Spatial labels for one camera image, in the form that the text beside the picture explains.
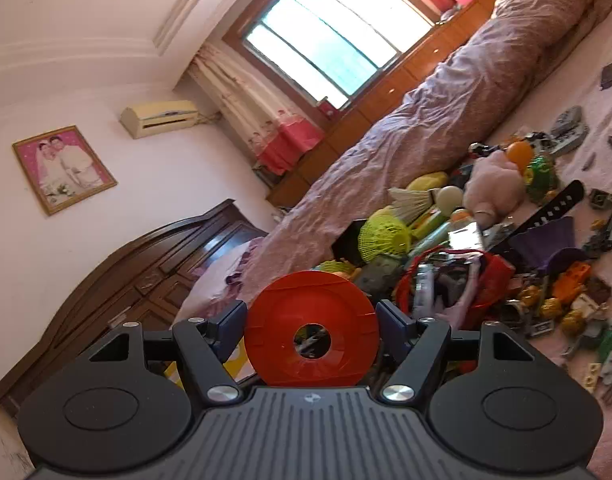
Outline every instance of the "picture frame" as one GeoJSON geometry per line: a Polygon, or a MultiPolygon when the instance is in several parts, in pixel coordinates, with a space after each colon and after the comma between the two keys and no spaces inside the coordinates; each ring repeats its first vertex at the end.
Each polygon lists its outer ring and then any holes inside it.
{"type": "Polygon", "coordinates": [[[49,216],[117,185],[74,124],[19,140],[12,149],[49,216]]]}

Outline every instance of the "pink stuffed animal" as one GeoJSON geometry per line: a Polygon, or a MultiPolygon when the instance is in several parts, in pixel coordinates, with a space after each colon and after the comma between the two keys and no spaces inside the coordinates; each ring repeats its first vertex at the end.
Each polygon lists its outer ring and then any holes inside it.
{"type": "Polygon", "coordinates": [[[499,150],[475,161],[466,183],[464,207],[473,213],[481,229],[488,229],[512,212],[525,195],[517,166],[499,150]]]}

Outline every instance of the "pile of toys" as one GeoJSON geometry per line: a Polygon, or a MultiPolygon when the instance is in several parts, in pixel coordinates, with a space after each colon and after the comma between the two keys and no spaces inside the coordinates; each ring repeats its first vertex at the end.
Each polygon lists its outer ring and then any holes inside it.
{"type": "Polygon", "coordinates": [[[473,144],[475,160],[450,176],[427,174],[389,189],[390,205],[354,221],[331,247],[335,260],[315,269],[352,281],[373,304],[391,300],[412,319],[445,319],[454,330],[498,320],[531,338],[559,326],[570,340],[564,362],[579,348],[597,350],[583,383],[594,391],[603,382],[610,404],[612,287],[593,275],[592,263],[612,250],[612,191],[589,193],[593,208],[611,213],[578,248],[566,213],[584,199],[584,187],[576,180],[560,190],[554,163],[587,134],[581,108],[572,107],[550,132],[473,144]],[[514,225],[507,215],[526,197],[540,209],[514,225]]]}

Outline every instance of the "shuttlecock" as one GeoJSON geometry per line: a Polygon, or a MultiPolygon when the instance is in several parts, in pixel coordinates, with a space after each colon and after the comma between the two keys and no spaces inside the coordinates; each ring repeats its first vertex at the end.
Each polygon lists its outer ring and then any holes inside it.
{"type": "Polygon", "coordinates": [[[462,205],[464,192],[456,186],[447,186],[429,191],[410,191],[391,187],[388,193],[392,199],[391,213],[408,225],[430,206],[436,204],[444,216],[450,216],[462,205]]]}
{"type": "Polygon", "coordinates": [[[435,203],[438,189],[430,191],[409,191],[398,187],[388,189],[392,199],[391,213],[408,225],[435,203]]]}

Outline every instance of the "red disc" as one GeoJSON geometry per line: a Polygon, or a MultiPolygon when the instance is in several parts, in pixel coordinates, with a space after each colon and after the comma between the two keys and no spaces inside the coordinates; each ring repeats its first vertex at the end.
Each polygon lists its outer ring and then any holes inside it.
{"type": "Polygon", "coordinates": [[[303,270],[263,289],[248,311],[244,338],[250,363],[270,386],[353,386],[375,359],[379,327],[371,302],[353,283],[303,270]],[[309,324],[330,338],[319,358],[295,348],[295,334],[309,324]]]}

